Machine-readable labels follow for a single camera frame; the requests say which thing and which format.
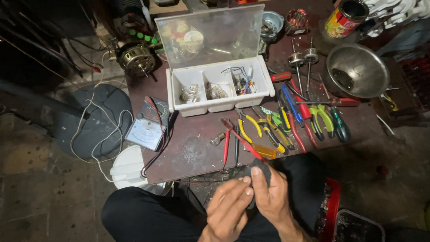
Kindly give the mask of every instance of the tin can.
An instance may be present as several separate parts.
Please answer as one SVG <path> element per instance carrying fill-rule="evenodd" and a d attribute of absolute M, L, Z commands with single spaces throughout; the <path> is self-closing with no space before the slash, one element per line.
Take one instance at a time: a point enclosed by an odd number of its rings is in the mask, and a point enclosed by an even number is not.
<path fill-rule="evenodd" d="M 324 28 L 332 38 L 345 38 L 369 16 L 369 8 L 359 0 L 342 0 Z"/>

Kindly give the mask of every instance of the white plastic organizer box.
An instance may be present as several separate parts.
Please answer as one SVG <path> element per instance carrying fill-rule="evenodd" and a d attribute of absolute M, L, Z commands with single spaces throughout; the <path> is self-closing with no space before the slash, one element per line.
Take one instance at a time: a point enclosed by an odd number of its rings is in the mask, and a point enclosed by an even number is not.
<path fill-rule="evenodd" d="M 182 116 L 259 105 L 274 96 L 258 55 L 264 4 L 157 18 L 169 60 L 170 112 Z"/>

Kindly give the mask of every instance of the workbench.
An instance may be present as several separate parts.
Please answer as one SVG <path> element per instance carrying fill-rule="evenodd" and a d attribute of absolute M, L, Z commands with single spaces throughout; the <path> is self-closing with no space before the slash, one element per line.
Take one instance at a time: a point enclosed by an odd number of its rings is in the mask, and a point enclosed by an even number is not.
<path fill-rule="evenodd" d="M 265 11 L 276 11 L 283 16 L 293 8 L 303 8 L 307 12 L 310 34 L 295 37 L 295 43 L 297 43 L 295 49 L 296 51 L 301 52 L 310 47 L 310 37 L 315 32 L 318 21 L 328 17 L 330 12 L 333 10 L 332 4 L 327 0 L 301 0 L 288 2 L 273 0 L 266 1 L 264 4 L 266 4 L 264 9 Z M 185 12 L 175 12 L 170 15 L 184 13 Z M 287 58 L 292 54 L 291 37 L 285 36 L 283 32 L 280 33 L 280 37 L 282 38 L 277 43 L 273 43 L 269 46 L 269 61 L 266 63 L 268 67 L 277 72 L 282 71 L 284 64 L 287 63 Z M 312 76 L 317 77 L 317 72 L 322 73 L 325 60 L 325 57 L 320 55 L 319 62 L 312 65 Z M 166 69 L 168 68 L 169 64 L 163 62 L 162 66 L 156 69 L 149 78 L 127 80 L 134 115 L 137 114 L 141 105 L 144 103 L 144 97 L 146 95 L 167 101 Z M 303 66 L 301 71 L 307 72 L 307 65 Z M 305 84 L 306 77 L 302 76 L 301 78 L 302 83 Z M 296 75 L 293 75 L 293 80 L 297 85 Z M 279 89 L 280 84 L 275 84 L 274 86 L 277 90 Z M 317 95 L 321 100 L 326 99 L 320 84 L 311 80 L 310 86 L 312 93 Z M 268 96 L 263 99 L 261 106 L 269 110 L 276 111 L 278 104 L 275 97 Z M 370 137 L 382 134 L 382 128 L 371 103 L 364 102 L 356 108 L 339 109 L 342 112 L 342 117 L 351 130 L 351 143 L 363 141 Z M 251 108 L 244 108 L 243 111 L 254 119 L 258 119 L 258 117 L 252 112 Z M 148 182 L 161 183 L 219 171 L 223 166 L 222 157 L 224 141 L 221 141 L 220 145 L 214 147 L 209 144 L 209 140 L 220 132 L 225 132 L 225 128 L 220 122 L 221 118 L 230 119 L 233 124 L 237 124 L 239 115 L 234 109 L 218 113 L 208 112 L 204 115 L 186 118 L 179 114 L 173 126 L 172 139 L 168 143 L 164 152 L 146 172 Z M 328 138 L 325 125 L 320 117 L 319 123 L 322 126 L 322 129 L 324 129 L 323 133 L 325 136 L 324 141 L 319 141 L 315 138 L 318 142 L 319 149 L 342 145 L 337 137 L 333 139 Z M 264 133 L 262 138 L 258 137 L 257 130 L 250 121 L 244 118 L 243 125 L 244 130 L 248 136 L 253 139 L 254 143 L 274 149 L 274 146 L 270 143 Z M 311 151 L 313 147 L 309 142 L 305 130 L 300 128 L 297 123 L 296 126 L 306 148 L 308 151 Z M 296 141 L 293 140 L 293 142 L 296 149 L 289 151 L 289 155 L 295 155 L 301 152 Z M 234 150 L 235 137 L 231 134 L 225 169 L 234 167 Z M 142 157 L 145 164 L 148 163 L 155 154 L 156 152 L 142 148 Z M 244 151 L 243 145 L 240 144 L 239 164 L 250 164 L 253 159 L 254 156 L 251 153 Z"/>

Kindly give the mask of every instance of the clear plastic lid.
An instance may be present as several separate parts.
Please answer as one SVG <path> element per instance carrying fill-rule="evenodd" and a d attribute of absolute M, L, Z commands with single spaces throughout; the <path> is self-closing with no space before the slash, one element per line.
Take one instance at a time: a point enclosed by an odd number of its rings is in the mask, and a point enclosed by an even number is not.
<path fill-rule="evenodd" d="M 155 19 L 170 70 L 256 57 L 264 4 Z"/>

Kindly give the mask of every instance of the copper coil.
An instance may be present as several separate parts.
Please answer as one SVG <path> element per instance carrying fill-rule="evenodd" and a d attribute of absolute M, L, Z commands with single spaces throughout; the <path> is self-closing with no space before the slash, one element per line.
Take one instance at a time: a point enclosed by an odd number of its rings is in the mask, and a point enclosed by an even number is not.
<path fill-rule="evenodd" d="M 303 9 L 293 9 L 287 15 L 287 22 L 297 28 L 307 26 L 307 14 Z"/>

